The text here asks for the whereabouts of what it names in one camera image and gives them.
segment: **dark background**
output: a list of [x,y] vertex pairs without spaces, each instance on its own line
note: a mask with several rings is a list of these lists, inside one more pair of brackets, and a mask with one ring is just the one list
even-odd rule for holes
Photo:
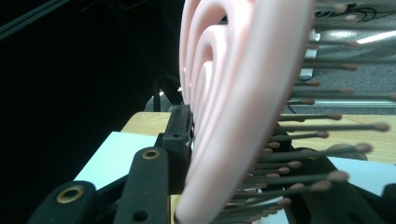
[[[0,26],[43,2],[1,1]],[[182,2],[169,20],[166,5],[121,18],[110,5],[71,1],[0,41],[0,223],[25,223],[145,108],[159,74],[177,76]]]

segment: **black plastic mount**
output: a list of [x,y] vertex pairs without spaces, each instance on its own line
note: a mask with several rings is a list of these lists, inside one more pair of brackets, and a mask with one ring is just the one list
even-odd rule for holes
[[29,224],[91,223],[96,217],[95,186],[73,181],[54,189],[35,210]]
[[163,149],[168,152],[170,194],[180,194],[191,162],[192,113],[189,105],[177,107],[172,111],[165,133]]
[[168,155],[148,147],[134,155],[114,224],[169,223]]

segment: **wooden table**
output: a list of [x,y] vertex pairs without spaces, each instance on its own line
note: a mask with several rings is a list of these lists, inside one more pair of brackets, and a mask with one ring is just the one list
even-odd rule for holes
[[[131,117],[121,130],[125,133],[140,133],[158,135],[163,133],[168,123],[170,113],[163,112],[139,112]],[[396,163],[396,116],[392,115],[345,115],[341,120],[309,120],[304,124],[364,124],[385,121],[391,127],[386,133],[368,131],[342,131],[330,132],[327,139],[304,139],[293,140],[294,147],[311,147],[317,150],[325,150],[332,145],[346,143],[355,145],[366,142],[374,146],[374,151],[367,155],[369,161],[382,161]],[[301,122],[282,122],[284,124],[302,124]]]

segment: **white paper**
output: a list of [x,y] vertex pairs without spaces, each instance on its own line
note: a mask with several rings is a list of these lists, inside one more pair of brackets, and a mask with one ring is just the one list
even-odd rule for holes
[[134,133],[111,133],[84,166],[75,180],[85,180],[100,189],[127,175],[134,154],[152,147],[157,137]]
[[349,173],[349,183],[378,196],[382,195],[386,185],[396,183],[396,166],[393,164],[335,157],[329,159],[338,170]]

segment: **pink spiral structure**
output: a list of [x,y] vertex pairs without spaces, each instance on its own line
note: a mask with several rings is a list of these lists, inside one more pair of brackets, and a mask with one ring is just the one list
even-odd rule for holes
[[[272,134],[304,58],[314,0],[187,0],[180,81],[194,150],[176,219],[208,223]],[[227,24],[219,24],[227,16]]]

